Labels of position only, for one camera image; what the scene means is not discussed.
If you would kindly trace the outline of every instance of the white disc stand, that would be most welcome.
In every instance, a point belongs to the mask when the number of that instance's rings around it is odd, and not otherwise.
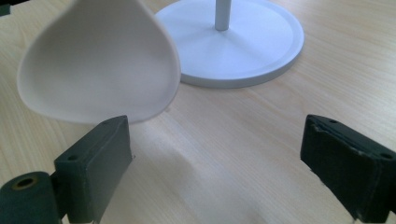
[[[177,46],[181,81],[242,88],[287,71],[304,31],[286,9],[266,0],[181,0],[157,13]]]

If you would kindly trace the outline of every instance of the screw hole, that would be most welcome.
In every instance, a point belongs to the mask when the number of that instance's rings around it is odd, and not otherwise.
[[[385,159],[388,159],[388,160],[393,159],[393,157],[392,157],[391,155],[387,154],[387,153],[381,153],[381,154],[379,154],[379,155],[380,155],[381,157],[385,158]]]
[[[37,183],[37,177],[27,177],[15,183],[12,188],[15,190],[28,189],[35,185],[35,183]]]
[[[78,156],[76,156],[76,155],[72,155],[67,158],[68,161],[76,161],[77,159],[78,159]]]

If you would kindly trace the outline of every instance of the light wood surface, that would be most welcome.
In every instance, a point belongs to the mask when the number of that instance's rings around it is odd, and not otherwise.
[[[174,1],[144,2],[156,12]],[[180,84],[160,116],[131,125],[136,158],[101,223],[353,223],[300,161],[304,120],[337,119],[396,149],[396,1],[273,2],[304,27],[296,64],[250,88]],[[92,128],[37,115],[16,86],[26,48],[68,4],[31,0],[0,18],[0,185],[52,173]]]

